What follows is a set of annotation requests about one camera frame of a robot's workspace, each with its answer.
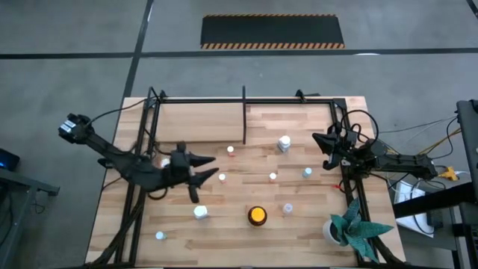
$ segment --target wooden divider board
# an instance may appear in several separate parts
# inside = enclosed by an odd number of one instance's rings
[[[345,98],[349,110],[367,109],[364,97]],[[128,98],[124,106],[138,100]],[[327,156],[311,138],[312,132],[326,132],[331,124],[329,106],[247,105],[246,109],[246,145],[187,145],[197,155],[217,158],[196,170],[219,167],[227,177],[222,185],[216,174],[199,190],[200,204],[207,206],[210,217],[194,219],[196,205],[190,202],[186,185],[170,189],[161,201],[147,200],[136,266],[356,265],[350,247],[327,244],[322,235],[329,215],[343,214],[347,207],[345,196],[332,187],[340,182],[341,171],[322,169]],[[128,149],[135,141],[140,112],[141,107],[122,112],[115,139],[118,147]],[[362,125],[365,135],[373,136],[366,115],[351,114],[350,119],[351,123]],[[282,135],[289,135],[292,140],[292,147],[285,154],[276,147]],[[230,145],[235,147],[235,157],[227,156],[226,147]],[[173,145],[161,144],[161,148],[169,150]],[[305,167],[313,170],[307,179],[301,176]],[[269,173],[277,173],[275,184],[269,183]],[[105,184],[116,177],[116,171],[108,171]],[[397,227],[386,184],[370,177],[364,180],[364,187],[372,221]],[[88,262],[99,256],[118,231],[126,188],[126,182],[120,181],[103,192],[87,252]],[[282,206],[288,202],[293,204],[294,211],[284,217]],[[247,222],[246,212],[254,205],[263,206],[268,213],[267,222],[259,228]],[[157,240],[157,231],[165,232],[168,239]],[[397,229],[380,237],[396,257],[405,260]],[[127,238],[125,259],[130,242],[131,236]]]
[[[242,141],[243,105],[163,104],[158,125],[156,138],[160,142]]]

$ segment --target gray floor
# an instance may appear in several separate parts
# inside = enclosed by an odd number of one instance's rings
[[[132,52],[146,1],[0,0],[0,53]],[[465,0],[218,1],[156,0],[144,51],[197,50],[207,13],[336,13],[348,49],[478,47],[478,20]],[[120,106],[131,60],[0,61],[0,148],[22,157],[19,171],[60,185],[48,207],[33,213],[12,268],[58,268],[84,261],[104,170],[98,155],[58,137],[69,112],[94,116]],[[478,98],[478,55],[315,56],[143,59],[132,96],[148,86],[171,96],[290,96],[297,89],[324,96],[367,98],[381,130],[448,117],[455,102]],[[95,125],[112,139],[117,115]],[[383,134],[404,153],[444,137],[445,124]],[[438,164],[467,170],[459,135],[453,155]],[[434,155],[449,150],[437,148]],[[444,182],[448,186],[459,183]],[[403,238],[416,265],[451,267],[449,251]]]

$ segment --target white bottle cap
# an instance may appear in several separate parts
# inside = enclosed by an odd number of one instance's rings
[[[284,214],[290,214],[292,212],[292,208],[292,204],[287,203],[284,205],[284,208],[282,208],[282,212],[284,212]]]
[[[287,135],[284,135],[279,139],[283,145],[288,145],[291,143],[291,138],[288,137]]]
[[[171,161],[170,161],[169,158],[164,158],[164,159],[161,160],[161,167],[164,168],[170,163],[171,163]]]
[[[163,232],[156,232],[156,239],[166,239],[166,235]]]
[[[205,206],[203,205],[198,205],[195,209],[194,209],[194,217],[196,217],[196,219],[200,220],[204,217],[207,217],[208,216],[208,210]]]

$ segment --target wooden tabletop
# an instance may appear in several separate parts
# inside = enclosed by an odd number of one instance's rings
[[[367,109],[362,96],[344,98],[349,110]],[[123,105],[139,100],[127,98]],[[122,112],[114,141],[119,148],[129,149],[135,142],[141,108],[139,105]],[[327,244],[321,232],[330,214],[343,214],[347,208],[345,196],[333,188],[341,180],[341,171],[322,168],[328,157],[311,137],[313,132],[326,132],[332,123],[329,106],[247,105],[246,115],[246,145],[187,145],[194,154],[217,158],[197,171],[219,167],[219,173],[226,175],[225,184],[218,180],[218,173],[199,190],[200,204],[207,206],[208,218],[194,218],[196,205],[190,202],[186,185],[170,189],[163,200],[146,200],[136,266],[356,265],[351,247]],[[366,115],[351,114],[350,122],[360,123],[363,133],[373,137]],[[288,153],[277,148],[282,135],[291,137]],[[235,157],[227,155],[227,146],[234,146]],[[173,145],[161,144],[161,148],[169,150]],[[312,168],[312,175],[304,179],[302,171],[306,167]],[[277,174],[276,183],[269,183],[270,173]],[[118,176],[118,172],[109,170],[105,184]],[[371,220],[397,227],[385,182],[370,177],[364,180],[364,188]],[[103,191],[87,262],[96,259],[117,233],[126,189],[126,181],[121,180]],[[290,216],[282,214],[285,203],[294,207]],[[267,222],[261,227],[252,227],[247,220],[246,213],[254,205],[267,211]],[[158,231],[165,232],[168,238],[156,239]],[[380,237],[397,258],[405,261],[397,229]],[[126,259],[130,241],[128,237]]]

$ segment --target black floor mat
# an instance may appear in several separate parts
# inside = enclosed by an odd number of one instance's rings
[[[215,14],[202,19],[202,49],[343,49],[334,14]]]

